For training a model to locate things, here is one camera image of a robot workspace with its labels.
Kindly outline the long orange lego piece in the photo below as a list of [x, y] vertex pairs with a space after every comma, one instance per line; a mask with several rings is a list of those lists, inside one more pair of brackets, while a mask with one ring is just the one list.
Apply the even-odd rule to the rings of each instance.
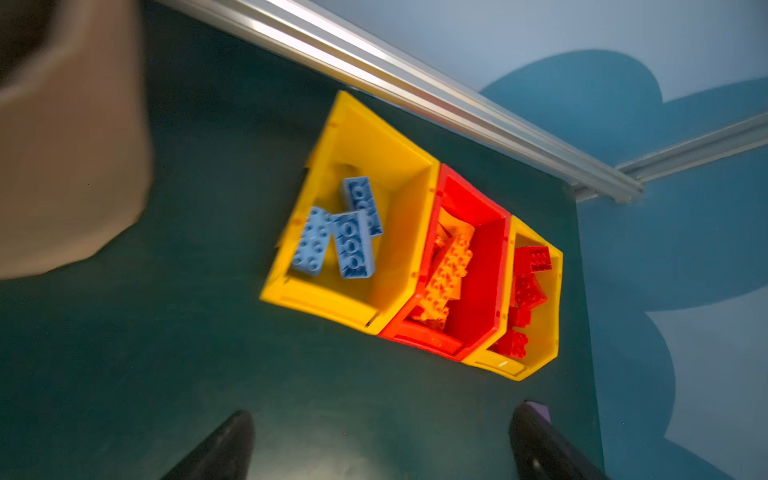
[[467, 275], [472, 258], [470, 240], [469, 235], [459, 234], [443, 241], [430, 265], [428, 282], [411, 319], [434, 330], [445, 328], [449, 314], [447, 303], [460, 297], [456, 290]]

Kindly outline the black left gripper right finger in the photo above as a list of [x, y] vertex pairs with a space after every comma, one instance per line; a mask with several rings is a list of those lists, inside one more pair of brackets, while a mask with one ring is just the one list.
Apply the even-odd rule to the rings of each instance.
[[519, 479], [609, 479], [552, 426], [535, 402], [516, 406], [509, 438]]

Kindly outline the orange slope lego brick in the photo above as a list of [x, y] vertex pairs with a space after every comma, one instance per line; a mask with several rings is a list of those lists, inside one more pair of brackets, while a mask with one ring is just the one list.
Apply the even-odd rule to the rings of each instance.
[[451, 239], [469, 246], [474, 235], [475, 227], [449, 214], [445, 209], [438, 211], [435, 244], [442, 248]]

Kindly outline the red lego brick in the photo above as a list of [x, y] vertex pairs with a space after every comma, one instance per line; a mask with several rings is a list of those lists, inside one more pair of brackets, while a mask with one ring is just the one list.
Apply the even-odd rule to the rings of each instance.
[[490, 350], [507, 358], [523, 359], [527, 355], [528, 342], [525, 332], [510, 329], [490, 346]]
[[510, 324], [517, 328], [527, 327], [531, 323], [533, 310], [546, 302], [547, 296], [535, 274], [515, 276], [509, 309]]
[[513, 275], [515, 278], [550, 271], [551, 269], [552, 260], [547, 246], [532, 245], [514, 250]]

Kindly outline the light blue lego brick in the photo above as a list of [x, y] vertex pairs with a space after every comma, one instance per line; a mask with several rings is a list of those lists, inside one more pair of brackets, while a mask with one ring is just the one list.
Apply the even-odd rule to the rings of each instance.
[[367, 176], [344, 178], [340, 191], [348, 210], [359, 210], [366, 214], [370, 236], [381, 236], [383, 225], [370, 179]]

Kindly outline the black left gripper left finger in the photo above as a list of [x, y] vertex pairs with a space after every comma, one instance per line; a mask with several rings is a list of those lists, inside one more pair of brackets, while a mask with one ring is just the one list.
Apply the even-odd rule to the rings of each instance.
[[246, 479], [254, 440], [252, 415], [238, 410], [167, 472], [162, 480]]

